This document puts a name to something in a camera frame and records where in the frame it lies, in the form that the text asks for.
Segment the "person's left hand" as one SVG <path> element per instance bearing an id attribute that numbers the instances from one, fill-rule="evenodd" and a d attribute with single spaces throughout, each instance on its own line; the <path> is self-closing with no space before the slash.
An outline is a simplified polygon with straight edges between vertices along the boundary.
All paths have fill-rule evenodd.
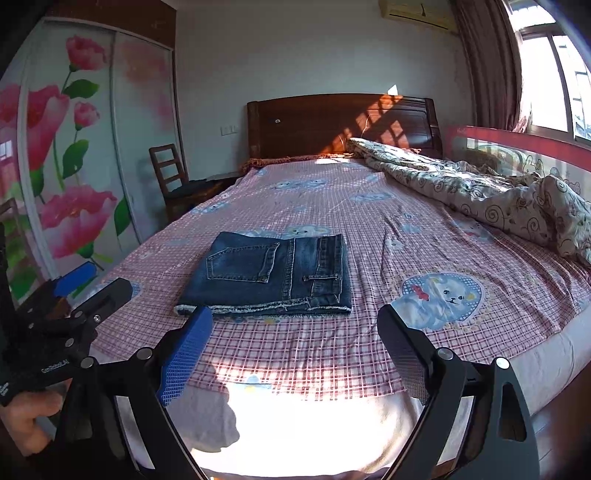
<path id="1" fill-rule="evenodd" d="M 1 420 L 20 453 L 27 457 L 41 452 L 51 441 L 38 425 L 38 417 L 60 412 L 63 397 L 54 391 L 23 392 L 1 407 Z"/>

